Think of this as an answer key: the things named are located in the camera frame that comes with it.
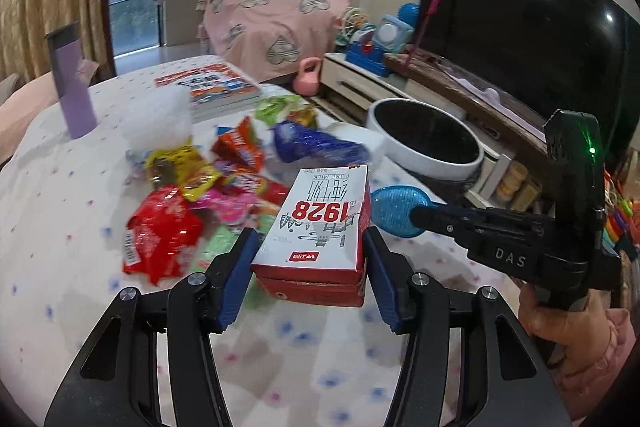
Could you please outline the person's right hand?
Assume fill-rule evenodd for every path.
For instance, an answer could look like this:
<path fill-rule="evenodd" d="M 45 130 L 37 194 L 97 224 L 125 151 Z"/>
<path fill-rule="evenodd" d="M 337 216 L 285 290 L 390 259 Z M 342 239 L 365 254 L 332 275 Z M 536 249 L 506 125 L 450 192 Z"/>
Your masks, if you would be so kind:
<path fill-rule="evenodd" d="M 589 369 L 603 358 L 610 345 L 610 322 L 599 291 L 593 289 L 585 309 L 565 312 L 541 306 L 533 286 L 526 284 L 520 292 L 518 318 L 529 335 L 564 348 L 560 372 L 565 375 Z"/>

